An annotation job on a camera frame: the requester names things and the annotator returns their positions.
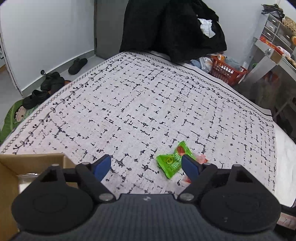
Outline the grey door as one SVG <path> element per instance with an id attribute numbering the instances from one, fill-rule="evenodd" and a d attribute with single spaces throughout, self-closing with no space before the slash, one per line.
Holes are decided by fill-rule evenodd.
<path id="1" fill-rule="evenodd" d="M 108 59 L 119 53 L 128 0 L 94 2 L 95 55 Z"/>

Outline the brown cardboard box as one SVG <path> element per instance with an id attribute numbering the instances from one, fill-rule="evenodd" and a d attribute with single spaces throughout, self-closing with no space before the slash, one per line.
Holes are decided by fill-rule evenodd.
<path id="1" fill-rule="evenodd" d="M 62 168 L 76 166 L 63 153 L 1 155 L 1 240 L 9 240 L 18 232 L 11 213 L 13 200 L 37 175 L 53 164 Z"/>

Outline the grey drawer organizer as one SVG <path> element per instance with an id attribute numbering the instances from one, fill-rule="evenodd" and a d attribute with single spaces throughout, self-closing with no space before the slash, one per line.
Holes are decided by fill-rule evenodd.
<path id="1" fill-rule="evenodd" d="M 292 38 L 295 36 L 281 21 L 270 14 L 263 15 L 261 36 L 276 46 L 280 46 L 291 55 L 295 49 Z"/>

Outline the black slipper by door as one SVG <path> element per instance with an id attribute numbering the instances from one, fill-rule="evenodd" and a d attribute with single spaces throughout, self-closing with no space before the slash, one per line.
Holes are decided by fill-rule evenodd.
<path id="1" fill-rule="evenodd" d="M 68 73 L 70 75 L 76 75 L 87 64 L 87 62 L 87 58 L 75 59 L 73 64 L 68 69 Z"/>

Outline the white desk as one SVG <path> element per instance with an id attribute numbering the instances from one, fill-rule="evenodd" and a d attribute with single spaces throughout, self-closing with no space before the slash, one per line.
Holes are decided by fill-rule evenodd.
<path id="1" fill-rule="evenodd" d="M 295 110 L 295 68 L 289 58 L 266 44 L 266 39 L 257 39 L 251 52 L 250 58 L 260 53 L 262 59 L 238 83 L 237 91 L 273 120 L 286 105 Z"/>

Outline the red plastic basket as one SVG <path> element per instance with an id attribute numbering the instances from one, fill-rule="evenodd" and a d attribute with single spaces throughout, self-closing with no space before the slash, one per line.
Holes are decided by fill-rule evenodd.
<path id="1" fill-rule="evenodd" d="M 223 60 L 220 60 L 218 56 L 212 56 L 212 68 L 210 74 L 230 86 L 235 86 L 240 80 L 247 75 L 248 71 L 244 67 L 240 66 L 239 70 L 226 64 Z"/>

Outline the black clothes pile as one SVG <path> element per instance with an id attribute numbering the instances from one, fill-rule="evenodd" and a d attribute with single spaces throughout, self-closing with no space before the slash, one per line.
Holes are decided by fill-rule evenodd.
<path id="1" fill-rule="evenodd" d="M 129 1 L 120 51 L 156 51 L 183 62 L 227 50 L 219 17 L 203 1 Z"/>

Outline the white patterned bed cover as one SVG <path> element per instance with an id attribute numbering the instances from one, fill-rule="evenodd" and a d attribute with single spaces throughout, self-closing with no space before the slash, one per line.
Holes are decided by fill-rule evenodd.
<path id="1" fill-rule="evenodd" d="M 1 153 L 63 153 L 76 164 L 109 154 L 103 183 L 114 194 L 179 194 L 184 172 L 168 179 L 156 158 L 180 142 L 218 168 L 244 166 L 274 192 L 271 112 L 194 66 L 152 53 L 120 53 L 87 71 L 28 116 Z"/>

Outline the orange pink snack packet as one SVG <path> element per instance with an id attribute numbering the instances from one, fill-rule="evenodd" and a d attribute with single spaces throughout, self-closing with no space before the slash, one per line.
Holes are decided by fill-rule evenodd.
<path id="1" fill-rule="evenodd" d="M 185 154 L 182 157 L 182 170 L 185 173 L 184 181 L 186 183 L 192 183 L 192 181 L 196 180 L 197 177 L 201 174 L 204 167 L 203 164 L 206 164 L 208 160 L 204 155 L 193 155 L 191 157 L 188 154 Z"/>

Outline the green snack packet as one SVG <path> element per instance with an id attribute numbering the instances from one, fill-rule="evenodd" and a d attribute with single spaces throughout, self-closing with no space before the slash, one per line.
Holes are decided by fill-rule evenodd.
<path id="1" fill-rule="evenodd" d="M 188 155 L 194 157 L 185 141 L 180 142 L 173 154 L 158 155 L 156 157 L 159 167 L 163 170 L 168 179 L 172 178 L 182 166 L 182 157 Z"/>

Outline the black shoes on mat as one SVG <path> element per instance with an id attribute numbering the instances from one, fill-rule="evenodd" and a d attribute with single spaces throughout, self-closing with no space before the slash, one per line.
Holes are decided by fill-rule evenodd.
<path id="1" fill-rule="evenodd" d="M 23 99 L 23 107 L 25 109 L 36 107 L 64 87 L 64 85 L 65 79 L 58 72 L 46 74 L 45 79 L 40 86 L 40 90 L 33 90 L 31 95 Z"/>

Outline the green cartoon floor mat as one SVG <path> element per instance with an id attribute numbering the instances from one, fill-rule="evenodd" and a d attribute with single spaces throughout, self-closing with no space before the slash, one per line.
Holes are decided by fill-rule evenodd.
<path id="1" fill-rule="evenodd" d="M 25 109 L 22 100 L 13 104 L 4 119 L 3 128 L 1 129 L 1 144 L 38 106 Z"/>

